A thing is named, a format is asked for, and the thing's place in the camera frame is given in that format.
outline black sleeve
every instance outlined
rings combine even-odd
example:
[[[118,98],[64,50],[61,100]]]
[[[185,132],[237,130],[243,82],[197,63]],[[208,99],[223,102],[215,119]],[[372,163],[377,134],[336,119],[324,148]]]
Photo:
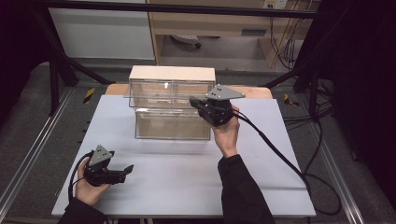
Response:
[[[223,186],[221,202],[225,224],[275,224],[259,186],[240,155],[222,158],[218,168]]]
[[[64,215],[58,222],[60,224],[103,224],[106,220],[103,213],[77,198],[73,198],[64,211]]]

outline white wall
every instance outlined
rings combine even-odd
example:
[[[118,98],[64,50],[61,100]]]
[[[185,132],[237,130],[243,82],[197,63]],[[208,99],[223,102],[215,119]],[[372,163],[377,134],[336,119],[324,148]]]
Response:
[[[100,1],[145,3],[145,0]],[[59,8],[49,11],[70,57],[154,60],[146,12]]]

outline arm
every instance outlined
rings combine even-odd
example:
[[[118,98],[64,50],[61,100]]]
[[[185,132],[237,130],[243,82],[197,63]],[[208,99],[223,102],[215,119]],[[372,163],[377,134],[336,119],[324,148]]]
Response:
[[[223,154],[218,168],[223,186],[221,202],[224,223],[275,224],[262,191],[237,154],[238,119],[233,117],[227,124],[212,129]]]
[[[64,209],[64,215],[59,223],[104,223],[106,217],[103,213],[93,208],[101,195],[110,188],[110,185],[94,187],[84,178],[84,169],[89,160],[85,160],[78,167],[78,182],[76,184],[76,197]]]

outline desk panel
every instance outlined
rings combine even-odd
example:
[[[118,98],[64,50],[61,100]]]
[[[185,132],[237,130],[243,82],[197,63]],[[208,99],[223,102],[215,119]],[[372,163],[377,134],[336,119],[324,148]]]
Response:
[[[102,96],[73,164],[99,144],[115,151],[110,170],[134,164],[125,183],[112,186],[96,207],[112,217],[220,217],[221,153],[214,140],[135,139],[134,111],[128,103],[122,96]],[[276,100],[232,103],[298,167]],[[303,181],[243,121],[237,146],[275,217],[315,215]],[[52,211],[55,216],[68,205],[70,175]]]

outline hand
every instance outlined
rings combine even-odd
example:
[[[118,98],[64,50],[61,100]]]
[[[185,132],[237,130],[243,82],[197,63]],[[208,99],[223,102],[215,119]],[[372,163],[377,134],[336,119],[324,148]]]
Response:
[[[234,113],[238,113],[239,108],[233,105]],[[236,150],[236,141],[238,140],[239,121],[237,117],[233,117],[226,124],[219,127],[212,126],[215,134],[215,142],[225,158],[229,158],[238,154]]]
[[[109,184],[104,184],[99,187],[94,187],[88,183],[84,177],[84,169],[88,164],[89,159],[84,160],[78,167],[78,179],[76,184],[76,198],[87,205],[94,206],[100,199],[101,195],[110,188]]]

